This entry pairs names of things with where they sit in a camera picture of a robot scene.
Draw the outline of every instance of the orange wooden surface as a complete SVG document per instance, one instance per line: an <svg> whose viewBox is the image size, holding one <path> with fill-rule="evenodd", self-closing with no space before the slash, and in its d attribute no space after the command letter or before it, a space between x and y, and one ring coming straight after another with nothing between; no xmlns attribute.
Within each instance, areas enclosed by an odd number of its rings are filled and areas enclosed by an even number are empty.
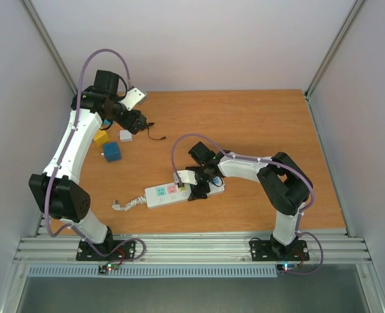
<svg viewBox="0 0 385 313"><path fill-rule="evenodd" d="M272 230L275 209L262 187L244 179L226 178L223 194L157 209L139 205L127 212L111 208L114 199L124 205L149 186L172 181L170 150L180 136L196 132L241 155L288 153L312 180L317 195L306 211L302 228L345 226L317 136L301 91L186 91L154 92L141 106L155 138L146 130L132 142L119 142L120 127L107 132L117 141L122 160L107 163L102 148L91 144L80 185L91 196L91 208L114 233ZM176 165L195 165L187 151L200 139L187 138L176 150ZM53 228L59 223L54 221Z"/></svg>

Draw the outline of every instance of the white robotic arm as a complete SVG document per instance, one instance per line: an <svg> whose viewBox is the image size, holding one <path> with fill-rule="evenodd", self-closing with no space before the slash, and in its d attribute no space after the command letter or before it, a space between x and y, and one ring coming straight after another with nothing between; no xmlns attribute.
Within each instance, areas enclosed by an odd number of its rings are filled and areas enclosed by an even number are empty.
<svg viewBox="0 0 385 313"><path fill-rule="evenodd" d="M310 185L311 182L288 155L277 153L273 157L253 158L228 151L216 155L202 142L197 143L189 154L199 166L188 167L177 173L182 183L192 185L193 194L198 193L196 199L205 198L202 193L207 193L206 186L215 176L239 177L261 183L277 210L272 237L278 246L278 253L286 254L292 248L297 240L301 209L305 207L309 189L299 177L272 163L291 168L301 174ZM279 178L282 175L286 175L284 181Z"/></svg>
<svg viewBox="0 0 385 313"><path fill-rule="evenodd" d="M147 126L146 118L140 111L133 109L146 98L146 94L132 88L126 97L121 99L117 94L118 80L117 74L97 71L95 84L82 94L76 126L74 126L76 117L76 97L74 97L67 129L54 157L42 175L33 174L29 180L30 189L39 209L44 212L47 186L50 178L54 176L52 191L49 194L49 215L98 245L103 244L106 237L112 241L112 232L96 218L90 208L89 194L78 186L88 148L104 119L120 124L132 134Z"/></svg>

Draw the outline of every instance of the yellow cube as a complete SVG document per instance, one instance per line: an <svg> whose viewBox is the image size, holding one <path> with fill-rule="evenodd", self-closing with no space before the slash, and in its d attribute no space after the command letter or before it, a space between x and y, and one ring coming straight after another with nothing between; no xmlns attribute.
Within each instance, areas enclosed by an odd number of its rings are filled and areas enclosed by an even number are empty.
<svg viewBox="0 0 385 313"><path fill-rule="evenodd" d="M179 191L187 191L188 190L188 185L184 185L184 187L178 187Z"/></svg>
<svg viewBox="0 0 385 313"><path fill-rule="evenodd" d="M97 144L97 146L101 147L105 143L110 141L110 137L108 137L108 134L105 130L99 130L95 136L94 136L94 142Z"/></svg>

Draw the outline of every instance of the metal floor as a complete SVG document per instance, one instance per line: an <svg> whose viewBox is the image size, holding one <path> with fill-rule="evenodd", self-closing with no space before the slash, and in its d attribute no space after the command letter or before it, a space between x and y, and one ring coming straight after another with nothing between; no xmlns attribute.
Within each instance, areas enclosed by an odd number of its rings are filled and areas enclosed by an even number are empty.
<svg viewBox="0 0 385 313"><path fill-rule="evenodd" d="M355 265L278 278L29 277L18 312L369 312Z"/></svg>

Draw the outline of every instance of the power strip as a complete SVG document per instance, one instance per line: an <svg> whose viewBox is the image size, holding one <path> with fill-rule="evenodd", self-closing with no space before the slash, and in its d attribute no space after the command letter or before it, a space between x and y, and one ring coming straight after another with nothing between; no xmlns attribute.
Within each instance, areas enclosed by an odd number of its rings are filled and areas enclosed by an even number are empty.
<svg viewBox="0 0 385 313"><path fill-rule="evenodd" d="M210 193L208 196L220 194L224 191L224 183L221 178L216 177L213 180L214 184L209 184ZM179 188L175 183L149 187L145 189L146 205L150 209L163 207L174 203L184 202L188 200L191 194L190 184L184 184L184 187Z"/></svg>

